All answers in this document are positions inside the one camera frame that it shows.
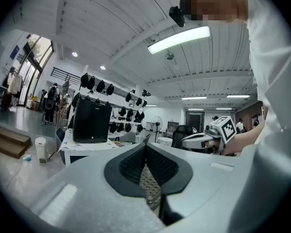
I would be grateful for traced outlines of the person's right hand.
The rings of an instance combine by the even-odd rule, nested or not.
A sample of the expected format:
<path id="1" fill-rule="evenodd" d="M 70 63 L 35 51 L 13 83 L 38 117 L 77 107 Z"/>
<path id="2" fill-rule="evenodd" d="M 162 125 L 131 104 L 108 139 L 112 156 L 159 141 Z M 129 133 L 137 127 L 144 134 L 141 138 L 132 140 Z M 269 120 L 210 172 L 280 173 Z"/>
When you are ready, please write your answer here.
<path id="1" fill-rule="evenodd" d="M 216 154 L 218 152 L 218 149 L 220 147 L 220 139 L 216 138 L 212 141 L 207 141 L 205 144 L 207 145 L 207 154 Z"/>

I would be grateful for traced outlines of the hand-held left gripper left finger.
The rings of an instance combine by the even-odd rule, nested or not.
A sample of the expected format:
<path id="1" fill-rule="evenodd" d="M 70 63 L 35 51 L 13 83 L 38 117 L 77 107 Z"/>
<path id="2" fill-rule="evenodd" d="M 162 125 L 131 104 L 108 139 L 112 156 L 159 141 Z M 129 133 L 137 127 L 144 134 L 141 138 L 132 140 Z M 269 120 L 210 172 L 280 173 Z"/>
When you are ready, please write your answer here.
<path id="1" fill-rule="evenodd" d="M 96 151 L 57 175 L 32 199 L 27 222 L 39 233 L 156 233 L 165 228 L 145 198 L 127 197 L 105 179 L 106 164 L 143 144 Z"/>

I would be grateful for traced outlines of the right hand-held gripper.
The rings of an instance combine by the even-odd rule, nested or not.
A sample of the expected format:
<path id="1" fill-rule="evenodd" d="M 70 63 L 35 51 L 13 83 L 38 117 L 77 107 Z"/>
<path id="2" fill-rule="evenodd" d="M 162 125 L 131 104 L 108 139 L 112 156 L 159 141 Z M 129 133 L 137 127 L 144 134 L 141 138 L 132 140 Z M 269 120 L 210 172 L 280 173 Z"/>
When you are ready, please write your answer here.
<path id="1" fill-rule="evenodd" d="M 207 148 L 206 142 L 219 138 L 221 141 L 217 154 L 221 155 L 236 133 L 231 116 L 222 116 L 206 125 L 204 133 L 195 133 L 183 138 L 181 146 L 190 151 L 203 152 Z"/>

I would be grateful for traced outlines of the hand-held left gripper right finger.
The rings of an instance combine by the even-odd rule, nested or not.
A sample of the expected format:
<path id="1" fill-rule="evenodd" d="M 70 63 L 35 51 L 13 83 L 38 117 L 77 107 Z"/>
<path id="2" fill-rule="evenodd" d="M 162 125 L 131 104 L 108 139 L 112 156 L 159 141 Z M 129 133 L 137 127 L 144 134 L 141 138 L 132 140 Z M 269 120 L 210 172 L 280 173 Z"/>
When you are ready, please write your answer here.
<path id="1" fill-rule="evenodd" d="M 160 213 L 149 227 L 256 227 L 251 171 L 256 147 L 240 157 L 209 155 L 161 144 L 145 145 L 145 161 L 160 184 Z"/>

